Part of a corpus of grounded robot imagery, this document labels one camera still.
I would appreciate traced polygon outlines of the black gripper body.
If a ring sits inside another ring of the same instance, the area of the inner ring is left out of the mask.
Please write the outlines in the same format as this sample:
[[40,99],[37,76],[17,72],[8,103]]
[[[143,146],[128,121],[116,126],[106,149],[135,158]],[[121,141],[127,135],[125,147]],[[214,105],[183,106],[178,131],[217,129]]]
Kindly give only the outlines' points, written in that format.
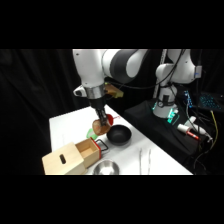
[[104,106],[106,105],[106,98],[90,99],[90,106],[96,110],[97,115],[102,118],[105,116]]

